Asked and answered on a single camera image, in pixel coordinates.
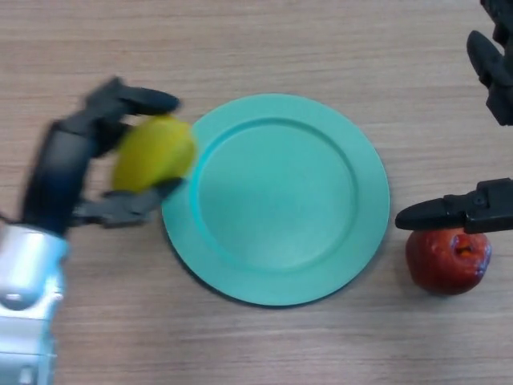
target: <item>wood grain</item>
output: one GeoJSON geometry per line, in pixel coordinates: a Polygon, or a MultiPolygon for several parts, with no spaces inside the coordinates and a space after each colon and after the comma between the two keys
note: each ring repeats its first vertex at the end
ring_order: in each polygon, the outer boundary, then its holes
{"type": "MultiPolygon", "coordinates": [[[[184,100],[195,121],[268,91],[318,99],[375,143],[392,215],[513,168],[513,132],[485,107],[465,50],[491,36],[467,0],[2,0],[0,202],[15,214],[44,125],[116,74],[184,100]]],[[[95,164],[91,193],[111,160],[95,164]]],[[[72,235],[57,385],[504,385],[513,377],[513,237],[480,286],[413,287],[393,226],[341,293],[293,310],[225,301],[177,264],[158,223],[72,235]]]]}

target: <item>green plate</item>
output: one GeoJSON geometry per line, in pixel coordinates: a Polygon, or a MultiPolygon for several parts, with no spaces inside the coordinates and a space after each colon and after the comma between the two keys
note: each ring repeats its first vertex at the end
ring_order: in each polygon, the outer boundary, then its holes
{"type": "Polygon", "coordinates": [[[190,181],[163,205],[188,269],[222,294],[300,305],[350,282],[385,235],[390,190],[376,150],[330,107],[263,94],[194,126],[190,181]]]}

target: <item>wooden table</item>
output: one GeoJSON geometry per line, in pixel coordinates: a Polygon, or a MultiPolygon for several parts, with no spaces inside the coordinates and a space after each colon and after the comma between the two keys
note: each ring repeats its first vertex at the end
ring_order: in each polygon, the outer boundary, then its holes
{"type": "MultiPolygon", "coordinates": [[[[44,126],[110,75],[184,100],[194,122],[279,91],[335,107],[375,143],[392,217],[513,169],[513,131],[485,107],[466,40],[493,23],[467,0],[3,0],[0,202],[16,213],[44,126]]],[[[112,158],[95,163],[91,194],[112,158]]],[[[447,300],[414,287],[390,226],[346,290],[293,310],[219,298],[155,222],[74,231],[57,385],[506,385],[513,377],[511,233],[483,282],[447,300]]]]}

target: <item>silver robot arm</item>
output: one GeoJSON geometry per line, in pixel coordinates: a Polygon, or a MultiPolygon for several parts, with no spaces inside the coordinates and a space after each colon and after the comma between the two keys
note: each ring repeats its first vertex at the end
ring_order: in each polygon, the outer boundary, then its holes
{"type": "Polygon", "coordinates": [[[111,191],[82,199],[89,163],[117,147],[131,130],[126,115],[163,115],[172,95],[129,87],[113,78],[85,98],[82,110],[52,123],[30,174],[19,221],[0,233],[0,385],[52,385],[56,343],[51,328],[66,294],[62,263],[67,232],[81,225],[141,225],[182,180],[134,194],[111,191]]]}
{"type": "Polygon", "coordinates": [[[51,324],[66,287],[67,241],[7,225],[0,241],[0,384],[51,385],[56,360],[51,324]]]}

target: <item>apple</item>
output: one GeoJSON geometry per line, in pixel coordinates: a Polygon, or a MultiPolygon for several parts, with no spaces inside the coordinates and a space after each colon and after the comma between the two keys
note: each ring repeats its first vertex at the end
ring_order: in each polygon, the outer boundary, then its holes
{"type": "Polygon", "coordinates": [[[413,231],[406,242],[406,263],[414,283],[437,295],[458,295],[476,287],[491,258],[484,234],[463,229],[413,231]]]}

